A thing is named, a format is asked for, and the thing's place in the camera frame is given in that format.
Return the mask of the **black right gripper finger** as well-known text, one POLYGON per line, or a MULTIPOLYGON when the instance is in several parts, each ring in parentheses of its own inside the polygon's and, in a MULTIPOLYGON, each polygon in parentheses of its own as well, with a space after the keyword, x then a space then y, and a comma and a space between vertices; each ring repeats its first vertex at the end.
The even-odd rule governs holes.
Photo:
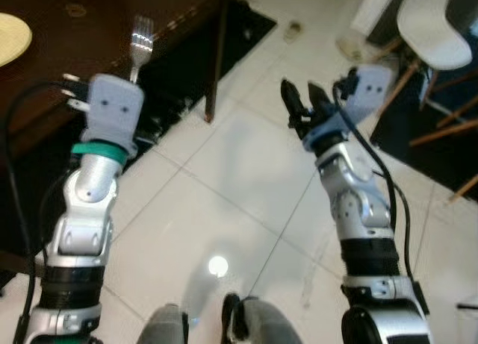
POLYGON ((309 82, 308 86, 308 100, 313 107, 314 114, 329 114, 330 113, 330 98, 326 91, 318 84, 309 82))
POLYGON ((293 82, 283 78, 280 84, 280 95, 289 114, 288 126, 300 126, 302 122, 302 116, 305 114, 305 108, 302 105, 297 86, 294 85, 293 82))

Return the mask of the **silver fork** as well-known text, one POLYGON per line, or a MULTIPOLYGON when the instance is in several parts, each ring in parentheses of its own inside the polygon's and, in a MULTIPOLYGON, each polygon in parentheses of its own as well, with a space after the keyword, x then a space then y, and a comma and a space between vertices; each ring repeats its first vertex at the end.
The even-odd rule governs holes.
POLYGON ((131 72, 130 82, 139 82, 140 68, 152 57, 154 43, 154 22, 137 14, 134 17, 130 41, 131 72))

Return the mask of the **clear floor container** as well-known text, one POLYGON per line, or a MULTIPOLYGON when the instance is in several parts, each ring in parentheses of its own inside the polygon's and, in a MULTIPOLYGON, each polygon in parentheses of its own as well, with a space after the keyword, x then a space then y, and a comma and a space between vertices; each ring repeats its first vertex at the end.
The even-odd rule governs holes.
POLYGON ((365 60, 364 40, 361 37, 342 36, 335 40, 339 54, 352 63, 362 63, 365 60))

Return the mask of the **small beige floor item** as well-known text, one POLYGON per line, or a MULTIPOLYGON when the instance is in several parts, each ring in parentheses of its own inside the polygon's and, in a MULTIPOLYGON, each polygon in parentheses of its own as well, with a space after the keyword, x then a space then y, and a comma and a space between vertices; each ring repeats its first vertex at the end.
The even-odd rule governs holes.
POLYGON ((293 43, 300 37, 302 33, 302 24, 297 20, 291 20, 285 27, 282 33, 282 38, 285 43, 293 43))

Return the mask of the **brown wooden table leg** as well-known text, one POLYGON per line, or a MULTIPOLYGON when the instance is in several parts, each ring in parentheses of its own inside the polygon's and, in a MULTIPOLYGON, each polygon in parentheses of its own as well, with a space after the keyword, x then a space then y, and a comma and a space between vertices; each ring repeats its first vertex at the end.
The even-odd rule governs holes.
POLYGON ((223 62, 224 38, 226 23, 228 23, 229 0, 217 0, 217 13, 213 20, 211 41, 211 67, 206 77, 205 105, 202 109, 202 118, 211 125, 215 118, 218 81, 221 75, 223 62))

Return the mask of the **white ribbed panel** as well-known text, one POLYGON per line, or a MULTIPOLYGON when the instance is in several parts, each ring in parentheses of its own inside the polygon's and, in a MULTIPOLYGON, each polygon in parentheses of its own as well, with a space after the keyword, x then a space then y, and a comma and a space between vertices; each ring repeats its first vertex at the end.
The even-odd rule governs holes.
POLYGON ((350 23, 350 30, 369 36, 393 0, 362 0, 350 23))

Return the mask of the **white chair wooden legs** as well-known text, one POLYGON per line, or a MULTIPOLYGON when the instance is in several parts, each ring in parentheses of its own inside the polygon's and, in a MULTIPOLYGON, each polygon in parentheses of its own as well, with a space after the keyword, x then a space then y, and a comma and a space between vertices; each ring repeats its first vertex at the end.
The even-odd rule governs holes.
POLYGON ((449 3, 450 0, 403 0, 397 11, 399 36, 389 41, 371 61, 377 62, 402 43, 418 58, 400 77, 395 89, 387 96, 385 105, 379 109, 379 115, 400 94, 413 72, 419 69, 420 62, 438 71, 456 70, 471 63, 471 48, 445 16, 449 3))
MULTIPOLYGON (((450 125, 451 120, 457 119, 458 116, 464 115, 465 112, 474 108, 478 105, 478 96, 474 96, 471 101, 465 103, 465 105, 458 110, 455 110, 450 115, 445 116, 445 118, 441 119, 440 122, 437 123, 437 127, 440 125, 445 125, 444 127, 438 128, 436 131, 432 133, 426 134, 421 136, 420 138, 416 138, 410 140, 409 146, 419 146, 419 144, 424 144, 428 142, 433 142, 433 140, 441 139, 444 137, 448 137, 453 134, 457 134, 463 132, 465 130, 474 129, 478 127, 478 118, 472 120, 465 120, 462 122, 461 125, 450 125)), ((464 197, 465 193, 468 193, 472 187, 475 187, 478 183, 478 175, 472 177, 464 186, 461 186, 454 192, 454 194, 448 198, 448 204, 454 203, 458 198, 464 197)))

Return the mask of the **grey right robot leg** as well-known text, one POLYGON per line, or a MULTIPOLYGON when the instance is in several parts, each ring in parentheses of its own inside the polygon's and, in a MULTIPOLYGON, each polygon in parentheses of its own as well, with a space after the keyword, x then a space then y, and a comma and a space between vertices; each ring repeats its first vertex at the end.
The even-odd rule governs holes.
POLYGON ((254 296, 228 293, 222 309, 220 344, 303 344, 293 325, 277 307, 254 296))

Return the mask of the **grey robot leg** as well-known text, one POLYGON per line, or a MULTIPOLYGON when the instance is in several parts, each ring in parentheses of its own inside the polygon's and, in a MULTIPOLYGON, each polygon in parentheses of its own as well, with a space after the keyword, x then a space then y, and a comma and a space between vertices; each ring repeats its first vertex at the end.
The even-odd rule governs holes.
POLYGON ((176 304, 153 311, 136 344, 188 344, 187 314, 176 304))
POLYGON ((277 307, 254 296, 228 293, 222 309, 220 344, 303 344, 293 325, 277 307))

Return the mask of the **grey left robot leg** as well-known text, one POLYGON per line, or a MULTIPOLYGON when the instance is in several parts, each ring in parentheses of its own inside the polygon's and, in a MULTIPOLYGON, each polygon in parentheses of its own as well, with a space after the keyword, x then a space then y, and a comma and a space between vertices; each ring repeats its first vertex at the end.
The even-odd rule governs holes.
POLYGON ((187 314, 176 304, 153 311, 136 344, 188 344, 187 314))

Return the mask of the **pale yellow plate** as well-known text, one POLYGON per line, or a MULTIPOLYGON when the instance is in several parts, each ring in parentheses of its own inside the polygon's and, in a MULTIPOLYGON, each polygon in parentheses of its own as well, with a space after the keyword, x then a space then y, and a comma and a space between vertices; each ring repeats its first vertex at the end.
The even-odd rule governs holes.
POLYGON ((0 13, 0 67, 17 60, 33 41, 33 31, 13 14, 0 13))

